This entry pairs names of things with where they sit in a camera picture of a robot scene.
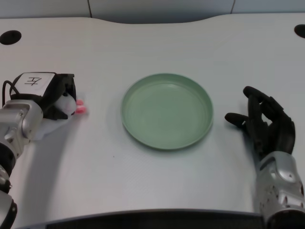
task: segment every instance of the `white plush toy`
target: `white plush toy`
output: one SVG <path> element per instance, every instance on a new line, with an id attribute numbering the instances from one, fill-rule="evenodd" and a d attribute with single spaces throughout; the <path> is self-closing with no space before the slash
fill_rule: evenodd
<path id="1" fill-rule="evenodd" d="M 68 116 L 68 119 L 50 120 L 44 118 L 33 140 L 43 139 L 46 134 L 49 134 L 68 123 L 74 114 L 83 114 L 87 112 L 87 108 L 84 106 L 83 101 L 81 99 L 75 101 L 68 93 L 64 93 L 64 95 L 56 101 L 54 106 L 63 111 Z"/>

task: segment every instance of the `table surface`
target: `table surface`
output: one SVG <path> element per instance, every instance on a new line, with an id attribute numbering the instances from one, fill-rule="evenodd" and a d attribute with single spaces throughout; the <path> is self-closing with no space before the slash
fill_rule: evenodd
<path id="1" fill-rule="evenodd" d="M 254 212 L 254 160 L 227 112 L 247 114 L 242 90 L 273 96 L 296 124 L 294 156 L 305 181 L 305 14 L 237 14 L 182 24 L 117 24 L 89 18 L 0 20 L 1 81 L 23 72 L 74 73 L 89 115 L 78 116 L 17 161 L 14 228 L 116 211 L 200 208 Z M 160 152 L 124 130 L 120 103 L 135 81 L 176 73 L 198 82 L 214 123 L 198 144 Z"/>

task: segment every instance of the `black cable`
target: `black cable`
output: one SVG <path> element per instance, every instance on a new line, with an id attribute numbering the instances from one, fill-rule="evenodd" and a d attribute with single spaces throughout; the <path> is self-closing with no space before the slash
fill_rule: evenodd
<path id="1" fill-rule="evenodd" d="M 6 80 L 3 82 L 3 86 L 2 86 L 2 107 L 5 105 L 5 87 L 6 85 L 9 84 L 10 87 L 14 90 L 14 92 L 16 94 L 19 94 L 18 90 L 16 89 L 16 87 L 13 85 L 13 83 L 9 80 Z"/>

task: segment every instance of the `black hole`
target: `black hole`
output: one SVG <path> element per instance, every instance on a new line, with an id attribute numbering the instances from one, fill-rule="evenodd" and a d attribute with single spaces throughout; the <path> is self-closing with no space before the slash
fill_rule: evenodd
<path id="1" fill-rule="evenodd" d="M 21 33 L 17 30 L 7 31 L 0 36 L 0 43 L 10 45 L 17 43 L 21 39 Z"/>
<path id="2" fill-rule="evenodd" d="M 295 26 L 295 33 L 300 37 L 305 38 L 305 25 L 297 25 Z"/>

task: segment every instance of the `robotic arm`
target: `robotic arm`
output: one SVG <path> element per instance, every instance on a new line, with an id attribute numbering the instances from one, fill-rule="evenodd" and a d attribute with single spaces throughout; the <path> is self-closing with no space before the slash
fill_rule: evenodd
<path id="1" fill-rule="evenodd" d="M 42 109 L 31 100 L 10 100 L 0 109 L 0 229 L 11 228 L 17 205 L 10 195 L 10 174 L 43 118 Z"/>
<path id="2" fill-rule="evenodd" d="M 225 119 L 251 138 L 259 156 L 256 194 L 266 227 L 305 228 L 304 189 L 292 156 L 295 125 L 274 98 L 249 86 L 244 94 L 249 116 L 228 113 Z"/>
<path id="3" fill-rule="evenodd" d="M 0 109 L 0 229 L 10 229 L 17 205 L 8 195 L 10 175 L 24 147 L 34 137 L 43 118 L 57 120 L 68 116 L 54 104 L 65 94 L 76 100 L 73 74 L 23 73 L 9 83 L 11 100 Z"/>

